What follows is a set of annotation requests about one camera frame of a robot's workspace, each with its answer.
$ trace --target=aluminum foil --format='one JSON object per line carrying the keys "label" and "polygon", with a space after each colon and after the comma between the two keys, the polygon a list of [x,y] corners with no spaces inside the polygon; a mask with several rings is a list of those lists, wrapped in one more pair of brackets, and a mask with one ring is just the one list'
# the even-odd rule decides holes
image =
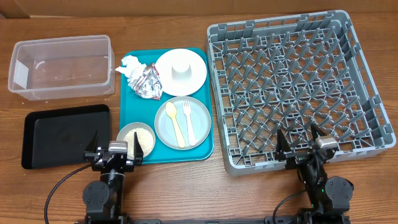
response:
{"label": "aluminum foil", "polygon": [[129,86],[137,95],[146,99],[160,100],[163,93],[155,63],[147,66],[137,81],[129,83]]}

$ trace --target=plastic dish rack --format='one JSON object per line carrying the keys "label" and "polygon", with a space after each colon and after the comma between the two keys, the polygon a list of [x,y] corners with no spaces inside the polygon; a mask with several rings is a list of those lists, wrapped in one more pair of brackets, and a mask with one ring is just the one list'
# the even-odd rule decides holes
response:
{"label": "plastic dish rack", "polygon": [[349,15],[328,11],[209,26],[208,64],[230,175],[283,169],[312,123],[339,142],[331,162],[375,156],[396,137]]}

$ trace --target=black tray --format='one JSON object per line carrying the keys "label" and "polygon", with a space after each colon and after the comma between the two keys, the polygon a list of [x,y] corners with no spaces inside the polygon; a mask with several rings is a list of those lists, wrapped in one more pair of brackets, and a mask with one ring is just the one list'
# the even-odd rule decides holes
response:
{"label": "black tray", "polygon": [[83,163],[83,152],[98,132],[108,147],[111,131],[106,105],[37,111],[25,118],[21,165],[25,169]]}

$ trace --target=teal tray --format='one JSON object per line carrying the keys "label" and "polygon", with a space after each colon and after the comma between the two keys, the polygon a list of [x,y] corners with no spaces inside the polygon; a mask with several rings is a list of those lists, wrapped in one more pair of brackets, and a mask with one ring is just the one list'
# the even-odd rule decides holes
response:
{"label": "teal tray", "polygon": [[[156,62],[157,59],[164,53],[172,49],[158,49],[158,50],[137,50],[126,54],[138,58],[140,63],[149,65]],[[205,62],[207,62],[206,54],[198,48],[189,48],[197,53]],[[211,96],[210,96],[210,81],[209,75],[205,84],[194,94],[190,95],[200,100],[206,107],[211,115]],[[127,78],[122,75],[121,77],[121,96],[120,96],[120,125],[122,129],[125,125],[133,122],[142,122],[148,124],[154,131],[154,121],[157,109],[162,106],[164,102],[174,96],[163,93],[160,100],[143,99],[138,97],[131,88],[127,85]],[[197,161],[207,159],[214,149],[214,135],[213,124],[211,125],[210,133],[207,138],[196,148],[188,150],[175,150],[171,149],[157,137],[155,141],[154,150],[144,158],[143,164],[155,164],[163,162],[183,162],[183,161]]]}

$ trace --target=cardboard wall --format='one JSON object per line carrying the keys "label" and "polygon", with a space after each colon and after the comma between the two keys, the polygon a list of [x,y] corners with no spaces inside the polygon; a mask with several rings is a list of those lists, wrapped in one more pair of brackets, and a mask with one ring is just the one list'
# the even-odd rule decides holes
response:
{"label": "cardboard wall", "polygon": [[[348,12],[397,12],[396,0],[0,0],[29,16],[154,16]],[[16,13],[3,13],[15,16]]]}

